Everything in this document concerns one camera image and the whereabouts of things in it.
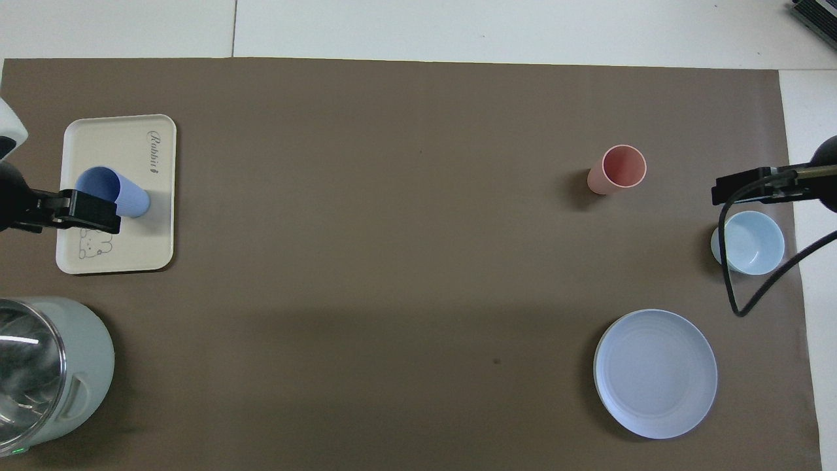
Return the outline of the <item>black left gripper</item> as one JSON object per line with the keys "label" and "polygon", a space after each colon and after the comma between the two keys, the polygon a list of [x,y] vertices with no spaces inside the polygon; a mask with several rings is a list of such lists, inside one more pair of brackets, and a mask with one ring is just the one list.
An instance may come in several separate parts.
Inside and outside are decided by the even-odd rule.
{"label": "black left gripper", "polygon": [[26,221],[27,212],[36,207],[38,198],[21,174],[11,164],[1,164],[1,230],[16,229],[42,233],[45,228],[68,230],[80,228],[119,234],[122,218],[117,205],[80,190],[42,192],[39,209],[46,220]]}

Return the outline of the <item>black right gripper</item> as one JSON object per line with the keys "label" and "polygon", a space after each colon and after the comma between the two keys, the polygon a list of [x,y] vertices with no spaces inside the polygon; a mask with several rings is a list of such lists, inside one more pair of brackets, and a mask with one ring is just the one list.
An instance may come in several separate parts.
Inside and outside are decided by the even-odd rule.
{"label": "black right gripper", "polygon": [[[811,158],[811,167],[834,166],[836,164],[836,140],[836,136],[831,137],[817,148],[813,153],[813,158]],[[723,205],[745,185],[753,184],[757,180],[771,176],[773,173],[774,167],[757,167],[756,169],[716,178],[715,184],[711,188],[712,205]],[[811,190],[822,205],[829,211],[836,212],[835,174],[812,179]],[[807,201],[812,199],[811,190],[804,185],[795,184],[793,181],[775,180],[744,194],[736,200],[736,204],[757,201],[763,205],[773,205],[774,203]]]}

